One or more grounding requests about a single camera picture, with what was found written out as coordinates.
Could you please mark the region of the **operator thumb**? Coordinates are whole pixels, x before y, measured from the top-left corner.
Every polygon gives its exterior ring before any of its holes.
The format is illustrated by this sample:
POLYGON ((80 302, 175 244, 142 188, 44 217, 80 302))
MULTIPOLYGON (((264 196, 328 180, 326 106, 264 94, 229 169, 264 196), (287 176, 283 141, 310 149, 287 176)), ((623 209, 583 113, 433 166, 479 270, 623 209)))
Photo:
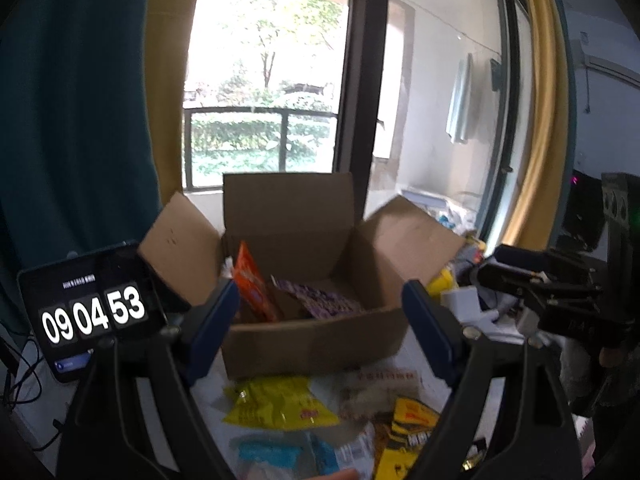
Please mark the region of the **operator thumb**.
POLYGON ((356 469, 345 469, 333 474, 322 474, 322 476, 312 477, 308 480, 359 480, 359 474, 356 469))

